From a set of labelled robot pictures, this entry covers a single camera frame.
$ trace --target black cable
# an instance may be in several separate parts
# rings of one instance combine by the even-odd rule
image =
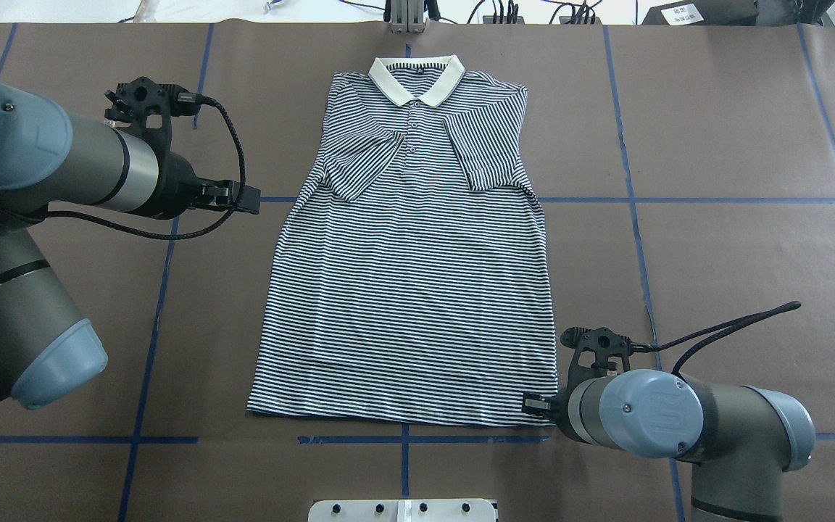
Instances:
[[[576,4],[570,4],[569,2],[563,2],[563,3],[560,4],[559,7],[556,8],[555,11],[553,11],[553,16],[549,17],[549,24],[550,25],[552,25],[553,20],[556,20],[556,14],[560,13],[560,9],[563,9],[563,7],[566,7],[566,6],[569,6],[569,7],[571,7],[571,9],[573,9],[573,16],[576,14]]]
[[[384,11],[385,11],[385,7],[379,7],[379,6],[369,6],[369,4],[358,4],[357,2],[350,2],[349,0],[339,0],[339,1],[341,1],[341,3],[344,3],[344,4],[351,4],[351,6],[357,6],[357,7],[369,7],[369,9],[378,9],[378,10],[380,10],[380,11],[382,11],[382,12],[384,12]]]
[[[589,3],[587,3],[586,0],[582,0],[582,6],[580,6],[579,10],[576,11],[576,13],[574,13],[573,20],[576,21],[575,23],[579,23],[579,20],[582,20],[582,17],[586,16],[586,10],[588,8],[589,8]]]
[[[748,316],[743,316],[741,318],[735,318],[735,320],[729,320],[729,321],[726,321],[726,323],[720,323],[716,326],[705,328],[705,330],[698,330],[698,331],[695,331],[695,333],[689,333],[684,337],[679,337],[675,341],[669,341],[666,344],[659,344],[659,346],[657,346],[656,344],[637,344],[637,343],[633,343],[633,344],[631,344],[631,346],[633,348],[635,348],[633,350],[633,352],[635,352],[635,353],[660,352],[660,351],[663,351],[663,350],[667,350],[671,347],[678,346],[679,344],[682,344],[684,341],[690,341],[690,340],[692,340],[696,337],[701,337],[702,335],[710,334],[710,333],[712,333],[712,331],[723,330],[723,329],[728,328],[730,326],[734,326],[736,324],[743,323],[743,321],[753,320],[753,318],[756,318],[756,317],[761,316],[762,314],[768,314],[768,313],[769,312],[757,312],[755,314],[749,314]]]
[[[478,0],[476,7],[473,7],[473,12],[470,13],[470,19],[466,20],[466,23],[473,23],[473,17],[475,16],[475,12],[478,11],[478,8],[481,7],[481,5],[484,3],[485,0]]]
[[[243,189],[244,185],[246,185],[246,163],[244,161],[244,154],[243,154],[243,147],[241,146],[241,139],[238,138],[238,131],[234,128],[234,123],[231,122],[230,116],[228,116],[228,111],[225,110],[225,107],[218,102],[218,100],[210,98],[209,96],[200,96],[199,103],[203,105],[211,105],[218,109],[218,112],[221,113],[223,119],[225,119],[225,124],[228,126],[228,132],[231,133],[231,138],[234,140],[234,146],[236,151],[238,151],[238,165],[241,168],[241,187],[238,188],[238,193],[236,193],[236,197],[234,198],[234,204],[231,205],[228,210],[225,211],[225,214],[222,215],[211,225],[200,229],[200,231],[189,232],[188,234],[156,234],[154,232],[146,232],[146,231],[139,231],[136,228],[125,227],[125,225],[120,225],[113,221],[108,221],[107,219],[102,219],[101,217],[95,217],[95,215],[83,214],[82,212],[73,212],[69,210],[57,210],[52,212],[44,212],[41,215],[41,218],[77,218],[83,219],[83,221],[89,221],[90,223],[95,223],[97,225],[102,225],[103,227],[113,228],[116,231],[127,232],[129,234],[133,234],[136,236],[140,236],[142,238],[147,238],[150,240],[162,240],[162,241],[179,241],[179,240],[190,240],[192,238],[198,238],[199,236],[203,236],[211,231],[214,231],[216,228],[221,227],[221,225],[225,224],[225,221],[228,221],[228,218],[231,217],[232,214],[238,209],[238,202],[241,201],[241,197],[243,196]]]
[[[760,312],[758,314],[752,314],[752,316],[747,316],[745,320],[737,320],[739,323],[733,324],[732,326],[726,328],[725,330],[721,330],[718,333],[710,335],[709,337],[705,337],[705,339],[699,341],[698,344],[689,348],[689,351],[686,351],[682,354],[682,357],[679,357],[676,361],[675,366],[672,367],[672,373],[676,376],[679,376],[680,371],[682,370],[682,366],[687,363],[687,360],[691,359],[691,356],[698,353],[703,347],[708,346],[708,344],[713,343],[714,341],[723,339],[723,337],[727,337],[729,334],[732,334],[734,331],[742,330],[751,324],[759,323],[761,320],[766,320],[766,318],[776,316],[778,314],[783,314],[788,311],[798,310],[801,307],[801,303],[798,301],[791,301],[791,303],[786,303],[780,305],[780,307],[772,308],[772,310]]]

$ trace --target folded sleeve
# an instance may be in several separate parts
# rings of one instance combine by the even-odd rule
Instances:
[[[404,141],[403,133],[364,117],[365,110],[357,92],[335,79],[328,93],[317,162],[325,184],[345,202],[355,201],[385,171]]]
[[[527,88],[478,109],[444,118],[444,126],[471,191],[515,185],[526,178],[520,159],[520,127]]]

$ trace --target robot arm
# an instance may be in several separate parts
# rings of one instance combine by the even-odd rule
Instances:
[[[635,351],[658,350],[607,328],[569,329],[561,341],[576,351],[567,386],[554,397],[525,394],[524,412],[578,442],[692,463],[693,522],[781,520],[782,473],[807,465],[815,446],[801,403],[752,386],[630,370]],[[586,352],[594,354],[589,367],[579,365]],[[622,373],[610,357],[622,360]]]
[[[0,400],[36,409],[99,374],[107,356],[89,320],[57,280],[29,225],[76,212],[49,212],[59,199],[147,218],[170,219],[190,208],[223,211],[212,227],[156,239],[188,239],[216,228],[232,212],[259,212],[259,191],[245,183],[243,157],[225,110],[181,86],[139,78],[106,92],[112,128],[72,115],[57,103],[0,83]],[[241,158],[241,182],[198,178],[170,151],[171,120],[216,106]],[[149,128],[149,116],[162,125]]]

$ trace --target sticker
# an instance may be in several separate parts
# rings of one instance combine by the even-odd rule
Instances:
[[[662,10],[662,15],[665,17],[665,21],[669,22],[669,25],[687,25],[705,21],[705,17],[698,12],[698,7],[695,7],[695,4],[669,7],[669,9]]]

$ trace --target white collar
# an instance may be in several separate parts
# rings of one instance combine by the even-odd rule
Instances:
[[[388,66],[397,64],[445,64],[446,67],[430,90],[420,96],[415,96],[405,89],[401,83],[398,83],[398,80],[389,72]],[[440,106],[440,103],[444,103],[444,100],[453,94],[464,73],[466,73],[466,68],[463,67],[460,59],[455,55],[445,57],[377,57],[372,63],[372,68],[369,69],[369,77],[372,78],[375,86],[384,93],[386,98],[399,107],[413,99],[419,99],[431,107]]]

